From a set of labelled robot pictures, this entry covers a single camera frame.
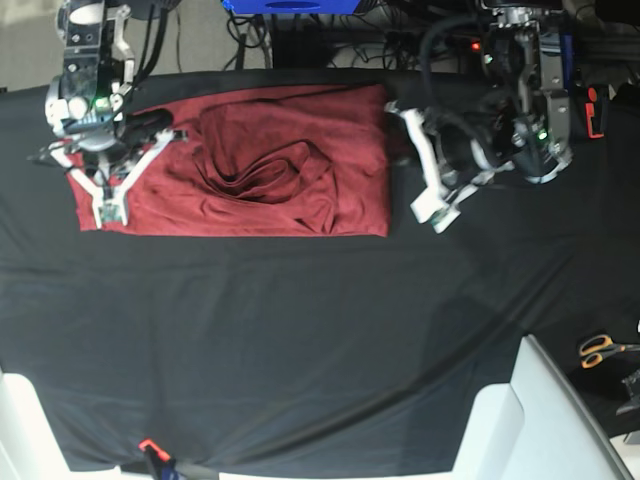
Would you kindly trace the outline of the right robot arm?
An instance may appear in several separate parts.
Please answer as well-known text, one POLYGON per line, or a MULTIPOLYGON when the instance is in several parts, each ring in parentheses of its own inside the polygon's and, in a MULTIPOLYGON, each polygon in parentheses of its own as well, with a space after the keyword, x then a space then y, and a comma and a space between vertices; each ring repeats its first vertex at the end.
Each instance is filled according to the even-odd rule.
POLYGON ((91 197, 101 222, 125 219, 128 191, 180 136, 168 110, 129 110, 134 93, 157 65, 169 14, 177 5, 148 2, 140 55, 125 38, 134 2, 66 1, 58 10, 63 68, 45 100, 45 117, 57 140, 31 160, 69 174, 91 197))

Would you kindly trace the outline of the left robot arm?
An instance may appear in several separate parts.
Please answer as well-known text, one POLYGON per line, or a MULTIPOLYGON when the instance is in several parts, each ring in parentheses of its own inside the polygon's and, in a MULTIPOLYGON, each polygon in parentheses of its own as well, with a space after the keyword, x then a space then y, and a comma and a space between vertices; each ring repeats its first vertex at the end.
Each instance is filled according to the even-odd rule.
POLYGON ((411 208, 419 222, 456 216, 462 201, 516 171, 547 183, 572 161, 562 8, 542 1, 480 1, 469 12, 435 22, 420 43, 424 107, 387 104, 415 147, 425 182, 411 208), (446 105, 432 69, 436 43, 462 27, 479 35, 481 69, 490 89, 464 110, 446 105))

